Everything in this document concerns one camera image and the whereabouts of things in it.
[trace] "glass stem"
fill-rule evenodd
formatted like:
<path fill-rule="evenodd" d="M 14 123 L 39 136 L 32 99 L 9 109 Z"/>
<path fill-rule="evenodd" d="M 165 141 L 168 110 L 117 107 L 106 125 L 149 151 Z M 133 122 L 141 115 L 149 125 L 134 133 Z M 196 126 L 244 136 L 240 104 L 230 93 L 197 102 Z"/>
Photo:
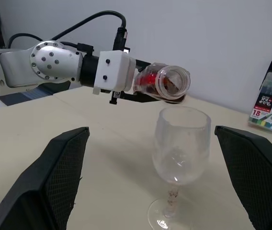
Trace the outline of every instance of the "glass stem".
<path fill-rule="evenodd" d="M 178 208 L 178 194 L 179 187 L 173 185 L 168 191 L 167 207 L 163 210 L 163 214 L 166 218 L 173 218 Z"/>

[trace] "white table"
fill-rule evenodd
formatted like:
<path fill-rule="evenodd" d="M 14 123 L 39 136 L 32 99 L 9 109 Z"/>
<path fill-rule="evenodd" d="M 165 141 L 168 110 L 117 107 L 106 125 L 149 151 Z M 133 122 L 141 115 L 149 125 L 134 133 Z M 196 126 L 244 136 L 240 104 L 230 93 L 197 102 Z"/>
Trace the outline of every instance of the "white table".
<path fill-rule="evenodd" d="M 83 179 L 67 229 L 149 230 L 148 206 L 168 188 L 155 172 L 151 153 L 159 110 L 169 105 L 123 100 L 110 105 L 109 95 L 96 96 L 86 88 L 56 97 L 0 108 L 0 202 L 51 138 L 89 126 Z M 237 127 L 272 142 L 272 134 L 245 126 L 244 114 L 191 98 L 187 105 L 209 114 L 212 130 L 216 124 Z M 196 204 L 190 215 L 201 230 L 254 229 L 232 188 L 213 135 L 210 166 L 200 180 L 184 187 L 181 195 Z"/>

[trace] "white wall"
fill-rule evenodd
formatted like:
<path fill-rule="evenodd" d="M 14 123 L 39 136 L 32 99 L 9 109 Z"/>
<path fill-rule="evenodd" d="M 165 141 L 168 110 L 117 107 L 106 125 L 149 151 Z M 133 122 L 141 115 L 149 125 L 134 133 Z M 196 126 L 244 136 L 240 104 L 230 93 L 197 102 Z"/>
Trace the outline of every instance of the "white wall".
<path fill-rule="evenodd" d="M 51 38 L 102 10 L 126 16 L 133 57 L 182 66 L 192 75 L 191 95 L 251 110 L 272 60 L 272 0 L 0 0 L 6 39 Z M 62 40 L 111 50 L 119 25 L 104 16 Z M 13 47 L 35 43 L 20 38 Z"/>

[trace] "clear plastic jar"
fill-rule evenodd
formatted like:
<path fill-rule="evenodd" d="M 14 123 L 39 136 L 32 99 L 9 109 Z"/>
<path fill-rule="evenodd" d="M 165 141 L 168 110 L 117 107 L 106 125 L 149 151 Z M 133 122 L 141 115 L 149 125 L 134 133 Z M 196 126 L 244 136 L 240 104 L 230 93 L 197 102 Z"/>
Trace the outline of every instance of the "clear plastic jar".
<path fill-rule="evenodd" d="M 142 92 L 164 101 L 174 101 L 190 87 L 190 73 L 179 66 L 153 63 L 140 72 L 134 81 L 134 92 Z"/>

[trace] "black cable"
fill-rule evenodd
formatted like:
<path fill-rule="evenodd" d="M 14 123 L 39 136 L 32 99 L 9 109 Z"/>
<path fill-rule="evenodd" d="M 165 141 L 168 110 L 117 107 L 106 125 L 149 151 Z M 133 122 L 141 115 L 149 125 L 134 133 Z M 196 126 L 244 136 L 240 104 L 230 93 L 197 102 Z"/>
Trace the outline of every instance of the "black cable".
<path fill-rule="evenodd" d="M 35 35 L 32 35 L 32 34 L 26 34 L 26 33 L 20 33 L 20 34 L 15 34 L 13 36 L 10 37 L 10 39 L 8 40 L 8 43 L 7 43 L 7 49 L 10 49 L 11 48 L 11 44 L 12 42 L 17 38 L 17 37 L 31 37 L 31 38 L 35 38 L 36 40 L 38 41 L 43 41 L 40 37 L 37 37 Z"/>
<path fill-rule="evenodd" d="M 121 23 L 121 27 L 125 28 L 126 27 L 126 19 L 125 17 L 121 14 L 118 13 L 116 11 L 101 11 L 99 13 L 96 13 L 88 18 L 86 18 L 85 20 L 75 24 L 74 26 L 70 27 L 69 29 L 66 29 L 65 31 L 61 32 L 60 34 L 56 35 L 55 37 L 52 38 L 52 40 L 58 40 L 60 39 L 62 36 L 65 36 L 66 34 L 70 33 L 71 31 L 79 28 L 80 26 L 84 25 L 87 22 L 90 22 L 91 20 L 104 16 L 104 15 L 113 15 L 113 16 L 117 16 L 118 18 L 121 19 L 122 23 Z"/>
<path fill-rule="evenodd" d="M 74 47 L 74 48 L 78 48 L 78 45 L 74 44 L 72 42 L 61 42 L 61 44 L 65 45 L 65 46 L 71 46 L 71 47 Z"/>

